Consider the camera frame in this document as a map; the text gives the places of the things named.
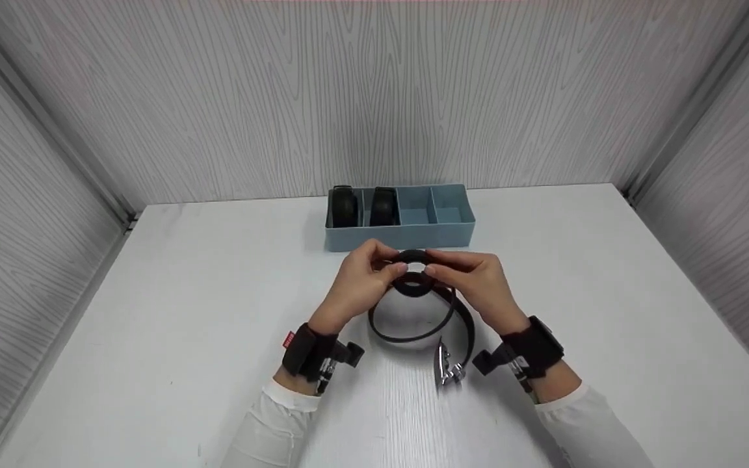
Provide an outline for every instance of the person's right hand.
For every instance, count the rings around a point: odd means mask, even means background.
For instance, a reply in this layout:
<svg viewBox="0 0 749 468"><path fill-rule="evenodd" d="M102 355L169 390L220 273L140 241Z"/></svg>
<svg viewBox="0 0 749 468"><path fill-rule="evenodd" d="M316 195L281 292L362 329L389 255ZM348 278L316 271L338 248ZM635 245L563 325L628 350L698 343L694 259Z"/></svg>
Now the person's right hand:
<svg viewBox="0 0 749 468"><path fill-rule="evenodd" d="M464 299L496 333L508 335L530 326L528 317L510 292L502 262L496 255L434 249L426 252L434 260L426 267L426 274L461 291Z"/></svg>

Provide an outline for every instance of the red label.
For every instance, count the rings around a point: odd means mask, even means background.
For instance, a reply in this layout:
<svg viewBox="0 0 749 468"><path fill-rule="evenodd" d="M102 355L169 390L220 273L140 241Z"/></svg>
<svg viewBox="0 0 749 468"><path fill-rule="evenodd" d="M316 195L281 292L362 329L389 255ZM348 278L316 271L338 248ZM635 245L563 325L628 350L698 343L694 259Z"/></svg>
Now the red label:
<svg viewBox="0 0 749 468"><path fill-rule="evenodd" d="M288 346L291 346L291 341L294 341L294 332L293 331L289 331L288 332L288 337L286 337L285 340L282 341L282 347L284 349L288 349Z"/></svg>

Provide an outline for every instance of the hand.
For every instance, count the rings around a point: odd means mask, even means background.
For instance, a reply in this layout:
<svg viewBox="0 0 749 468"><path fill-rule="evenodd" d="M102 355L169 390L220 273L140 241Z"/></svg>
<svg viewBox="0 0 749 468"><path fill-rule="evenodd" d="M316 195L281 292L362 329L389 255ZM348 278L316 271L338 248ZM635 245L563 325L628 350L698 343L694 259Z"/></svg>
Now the hand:
<svg viewBox="0 0 749 468"><path fill-rule="evenodd" d="M389 263L377 269L396 255L398 251L375 239L349 252L308 326L324 335L339 333L349 320L375 306L389 284L406 272L405 263Z"/></svg>
<svg viewBox="0 0 749 468"><path fill-rule="evenodd" d="M433 249L426 252L434 260L426 267L426 274L461 291L464 299L496 333L508 335L530 326L528 317L510 292L502 262L496 255Z"/></svg>

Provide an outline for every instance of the wall panel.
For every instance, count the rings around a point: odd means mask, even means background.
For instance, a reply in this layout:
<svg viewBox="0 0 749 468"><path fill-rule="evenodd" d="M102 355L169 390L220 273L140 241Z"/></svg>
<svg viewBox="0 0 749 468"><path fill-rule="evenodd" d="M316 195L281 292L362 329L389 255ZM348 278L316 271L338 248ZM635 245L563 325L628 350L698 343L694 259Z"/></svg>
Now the wall panel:
<svg viewBox="0 0 749 468"><path fill-rule="evenodd" d="M638 212L749 347L749 56Z"/></svg>
<svg viewBox="0 0 749 468"><path fill-rule="evenodd" d="M0 89L0 426L121 232Z"/></svg>
<svg viewBox="0 0 749 468"><path fill-rule="evenodd" d="M124 195L624 184L746 0L0 0L0 40Z"/></svg>

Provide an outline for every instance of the blue storage box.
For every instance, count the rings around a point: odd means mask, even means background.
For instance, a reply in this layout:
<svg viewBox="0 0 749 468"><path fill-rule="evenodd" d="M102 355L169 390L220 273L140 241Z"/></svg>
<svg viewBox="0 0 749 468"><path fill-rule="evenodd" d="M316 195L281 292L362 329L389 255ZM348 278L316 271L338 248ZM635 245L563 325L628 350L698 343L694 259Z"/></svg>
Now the blue storage box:
<svg viewBox="0 0 749 468"><path fill-rule="evenodd" d="M418 248L464 248L473 236L476 218L462 184L395 187L398 199L397 226L369 226L375 190L355 188L357 226L334 227L329 190L325 216L325 250L348 252L367 239L378 239L398 250Z"/></svg>

